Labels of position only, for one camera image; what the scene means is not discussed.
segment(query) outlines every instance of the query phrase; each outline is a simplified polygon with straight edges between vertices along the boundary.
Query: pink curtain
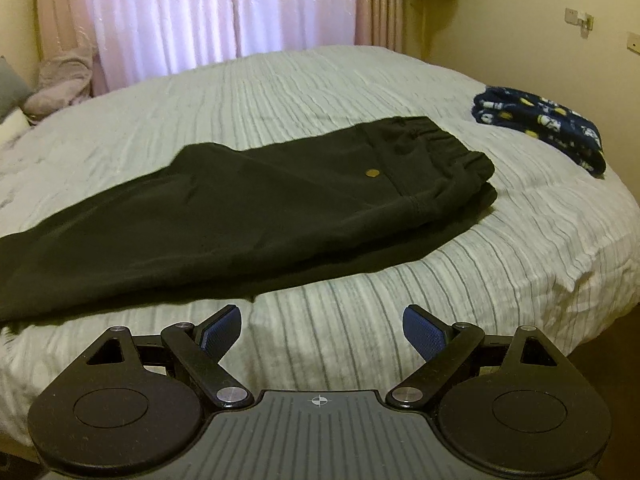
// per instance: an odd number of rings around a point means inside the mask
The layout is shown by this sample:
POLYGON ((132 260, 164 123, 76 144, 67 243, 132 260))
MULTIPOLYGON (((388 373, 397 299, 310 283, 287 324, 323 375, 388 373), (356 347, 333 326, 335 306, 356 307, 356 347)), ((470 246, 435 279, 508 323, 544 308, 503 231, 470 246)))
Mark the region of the pink curtain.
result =
POLYGON ((37 0, 45 59, 98 54, 94 94, 257 52, 402 49, 402 0, 37 0))
POLYGON ((402 0, 357 0, 355 43, 402 52, 402 0))

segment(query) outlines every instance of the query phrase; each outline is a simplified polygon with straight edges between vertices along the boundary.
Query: gray ribbed plate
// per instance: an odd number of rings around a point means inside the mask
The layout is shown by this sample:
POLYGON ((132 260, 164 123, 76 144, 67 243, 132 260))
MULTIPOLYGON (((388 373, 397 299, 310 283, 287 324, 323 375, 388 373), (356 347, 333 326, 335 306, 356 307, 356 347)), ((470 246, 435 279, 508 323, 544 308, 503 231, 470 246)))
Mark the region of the gray ribbed plate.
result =
MULTIPOLYGON (((49 473, 43 480, 64 478, 49 473)), ((488 480, 453 456, 418 413, 373 391, 270 392, 223 412, 180 458, 141 480, 488 480)), ((591 474, 574 477, 594 479, 591 474)))

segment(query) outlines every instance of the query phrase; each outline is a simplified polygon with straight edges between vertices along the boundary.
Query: beige wall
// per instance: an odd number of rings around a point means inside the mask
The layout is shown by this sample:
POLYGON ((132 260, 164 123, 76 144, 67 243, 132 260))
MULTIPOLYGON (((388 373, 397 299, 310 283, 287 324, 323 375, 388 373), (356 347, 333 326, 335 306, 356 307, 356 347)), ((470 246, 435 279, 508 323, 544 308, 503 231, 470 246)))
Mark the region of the beige wall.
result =
POLYGON ((34 0, 0 0, 0 56, 28 83, 38 78, 34 0))
MULTIPOLYGON (((421 16, 408 2, 407 53, 421 16)), ((559 101, 596 123, 608 163, 640 202, 640 0, 424 0, 427 61, 559 101), (564 8, 595 17, 587 39, 564 8)))

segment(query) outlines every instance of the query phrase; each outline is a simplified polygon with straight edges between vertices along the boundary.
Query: striped bedspread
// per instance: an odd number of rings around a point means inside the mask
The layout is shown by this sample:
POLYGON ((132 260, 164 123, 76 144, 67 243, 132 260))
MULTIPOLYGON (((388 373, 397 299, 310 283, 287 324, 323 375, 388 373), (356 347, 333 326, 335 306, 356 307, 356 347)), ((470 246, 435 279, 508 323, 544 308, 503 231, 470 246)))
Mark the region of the striped bedspread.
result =
MULTIPOLYGON (((496 171, 494 207, 418 262, 229 299, 243 330, 222 364, 262 388, 378 388, 420 365, 402 336, 417 303, 488 333, 535 324, 570 352, 640 299, 640 211, 614 171, 590 176, 519 132, 477 124, 484 85, 375 47, 251 56, 143 82, 63 110, 0 147, 0 235, 165 166, 185 144, 235 149, 316 136, 362 121, 427 115, 496 171)), ((579 110, 588 116, 588 110, 579 110)), ((606 154, 607 138, 603 139, 606 154)), ((28 444, 33 399, 107 327, 159 333, 199 323, 225 301, 141 305, 15 322, 0 332, 0 430, 28 444)))

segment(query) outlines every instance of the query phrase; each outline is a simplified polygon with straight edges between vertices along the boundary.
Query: white pillow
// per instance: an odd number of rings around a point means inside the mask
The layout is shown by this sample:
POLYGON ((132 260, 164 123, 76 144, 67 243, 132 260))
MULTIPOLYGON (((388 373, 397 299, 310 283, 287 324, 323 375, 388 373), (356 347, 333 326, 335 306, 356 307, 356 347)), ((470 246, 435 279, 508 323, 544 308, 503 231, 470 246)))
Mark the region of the white pillow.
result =
POLYGON ((13 139, 16 134, 23 132, 29 128, 27 117, 22 113, 20 108, 16 108, 0 123, 0 144, 4 144, 13 139))

